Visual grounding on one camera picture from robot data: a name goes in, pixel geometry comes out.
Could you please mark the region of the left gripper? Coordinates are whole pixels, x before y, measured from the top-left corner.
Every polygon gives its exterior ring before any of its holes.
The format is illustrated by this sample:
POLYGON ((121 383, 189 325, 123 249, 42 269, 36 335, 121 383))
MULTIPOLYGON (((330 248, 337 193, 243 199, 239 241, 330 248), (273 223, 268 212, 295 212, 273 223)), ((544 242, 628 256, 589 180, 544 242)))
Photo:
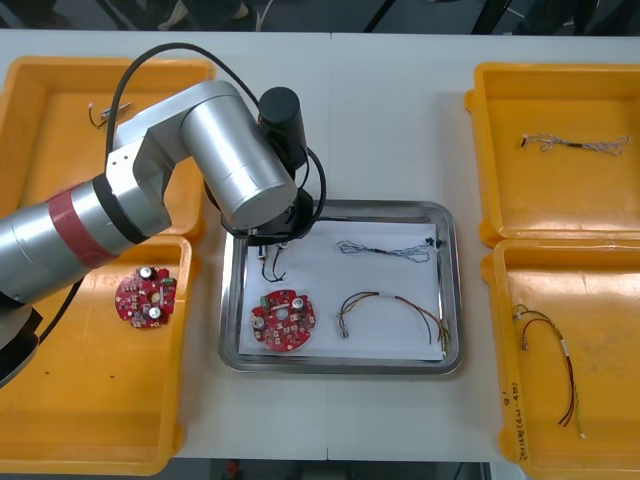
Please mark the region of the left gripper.
POLYGON ((280 252, 280 243, 290 242, 306 235, 312 226, 313 200, 307 192, 298 192, 293 204, 283 213, 266 224, 255 228, 234 229, 221 218, 221 225, 234 238, 248 242, 249 254, 260 259, 260 246, 265 247, 265 259, 275 260, 280 252))

